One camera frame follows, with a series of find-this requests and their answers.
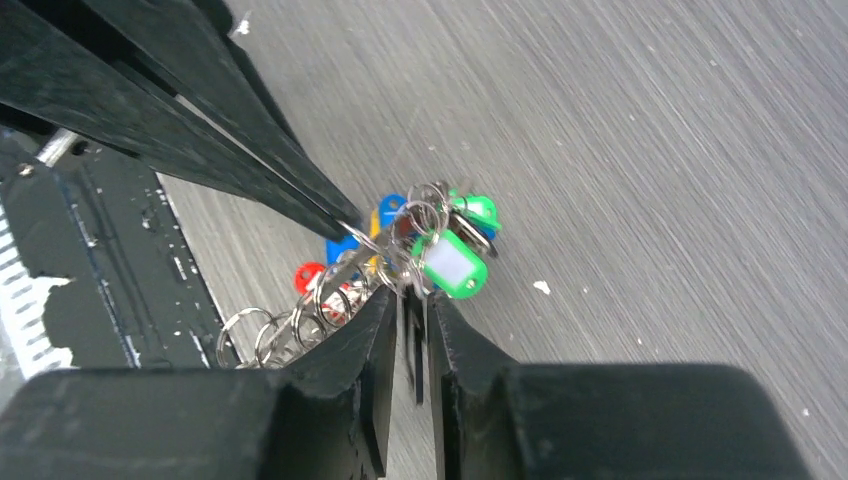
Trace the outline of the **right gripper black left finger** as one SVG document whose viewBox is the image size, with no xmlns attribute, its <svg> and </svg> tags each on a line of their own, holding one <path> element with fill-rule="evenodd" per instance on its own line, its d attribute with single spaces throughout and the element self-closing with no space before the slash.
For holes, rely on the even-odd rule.
<svg viewBox="0 0 848 480">
<path fill-rule="evenodd" d="M 1 416 L 5 479 L 375 479 L 387 463 L 396 298 L 378 289 L 282 369 L 77 369 Z"/>
</svg>

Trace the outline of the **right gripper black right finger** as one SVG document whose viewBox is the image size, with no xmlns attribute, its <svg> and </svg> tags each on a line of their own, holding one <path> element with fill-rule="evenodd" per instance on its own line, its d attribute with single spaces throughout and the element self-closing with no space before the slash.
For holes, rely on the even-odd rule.
<svg viewBox="0 0 848 480">
<path fill-rule="evenodd" d="M 767 392 L 709 363 L 521 363 L 427 306 L 442 479 L 807 479 Z"/>
</svg>

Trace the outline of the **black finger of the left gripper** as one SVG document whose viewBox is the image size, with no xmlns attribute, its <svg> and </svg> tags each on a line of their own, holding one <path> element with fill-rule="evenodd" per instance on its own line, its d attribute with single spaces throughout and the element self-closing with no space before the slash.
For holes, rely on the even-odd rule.
<svg viewBox="0 0 848 480">
<path fill-rule="evenodd" d="M 202 127 L 201 112 L 87 2 L 2 3 L 2 125 L 36 136 L 67 129 L 158 172 L 245 198 L 215 173 L 225 149 L 221 138 Z M 225 33 L 262 102 L 305 152 L 251 60 L 233 42 L 235 21 L 228 5 L 194 2 Z M 309 230 L 335 241 L 348 232 Z"/>
<path fill-rule="evenodd" d="M 361 215 L 275 120 L 224 32 L 194 1 L 89 1 L 222 139 L 215 173 L 239 195 L 308 229 L 347 229 Z"/>
</svg>

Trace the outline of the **large metal keyring disc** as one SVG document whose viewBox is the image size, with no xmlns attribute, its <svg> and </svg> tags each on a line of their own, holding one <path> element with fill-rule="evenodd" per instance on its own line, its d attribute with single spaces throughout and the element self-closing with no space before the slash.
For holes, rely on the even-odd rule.
<svg viewBox="0 0 848 480">
<path fill-rule="evenodd" d="M 301 294 L 294 306 L 282 313 L 246 307 L 224 322 L 215 344 L 218 364 L 236 369 L 282 368 L 317 347 L 350 322 L 377 288 L 399 288 L 398 270 L 416 264 L 411 256 L 413 241 L 427 227 L 444 228 L 452 200 L 465 192 L 465 188 L 451 189 L 443 181 L 414 185 L 403 195 L 406 203 L 394 221 L 375 237 L 347 225 L 348 234 L 359 241 L 359 246 L 325 266 L 313 293 Z M 343 283 L 350 285 L 349 299 L 345 301 L 350 318 L 344 325 L 334 326 L 324 318 L 321 304 Z M 252 350 L 236 353 L 229 360 L 225 348 L 233 344 L 232 331 L 241 320 L 251 316 L 264 319 Z"/>
</svg>

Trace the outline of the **red key tag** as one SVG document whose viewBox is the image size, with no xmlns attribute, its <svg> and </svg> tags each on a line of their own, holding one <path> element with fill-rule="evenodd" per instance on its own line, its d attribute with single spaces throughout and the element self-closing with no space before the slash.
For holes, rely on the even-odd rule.
<svg viewBox="0 0 848 480">
<path fill-rule="evenodd" d="M 298 293 L 307 294 L 313 293 L 318 286 L 319 276 L 326 270 L 326 267 L 318 262 L 306 262 L 299 266 L 294 273 L 294 286 Z M 350 313 L 347 312 L 345 301 L 349 299 L 350 285 L 343 283 L 339 290 L 332 293 L 321 304 L 321 312 L 324 318 L 334 326 L 344 325 L 350 318 Z"/>
</svg>

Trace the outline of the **green key tag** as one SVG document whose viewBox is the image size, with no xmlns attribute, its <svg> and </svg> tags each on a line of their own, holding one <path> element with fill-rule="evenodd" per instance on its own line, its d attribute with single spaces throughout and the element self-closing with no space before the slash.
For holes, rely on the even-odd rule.
<svg viewBox="0 0 848 480">
<path fill-rule="evenodd" d="M 419 237 L 411 255 L 419 261 L 424 276 L 454 299 L 475 296 L 488 280 L 488 267 L 481 257 L 450 230 Z"/>
</svg>

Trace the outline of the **blue key tag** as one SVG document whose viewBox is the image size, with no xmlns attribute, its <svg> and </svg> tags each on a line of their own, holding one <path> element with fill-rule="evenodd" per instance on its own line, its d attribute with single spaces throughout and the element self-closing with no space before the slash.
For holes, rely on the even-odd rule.
<svg viewBox="0 0 848 480">
<path fill-rule="evenodd" d="M 406 203 L 406 197 L 397 193 L 384 196 L 372 210 L 368 221 L 368 235 L 375 237 L 395 219 L 398 210 Z M 340 242 L 325 242 L 326 264 L 335 263 L 341 255 L 359 246 L 359 241 L 347 234 Z"/>
</svg>

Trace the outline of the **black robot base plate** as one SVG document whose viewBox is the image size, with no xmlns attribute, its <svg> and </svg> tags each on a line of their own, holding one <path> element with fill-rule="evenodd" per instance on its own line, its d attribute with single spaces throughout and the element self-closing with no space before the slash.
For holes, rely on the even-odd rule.
<svg viewBox="0 0 848 480">
<path fill-rule="evenodd" d="M 70 368 L 216 367 L 220 315 L 158 176 L 61 131 L 1 132 L 1 213 L 30 275 L 68 278 L 46 304 Z"/>
</svg>

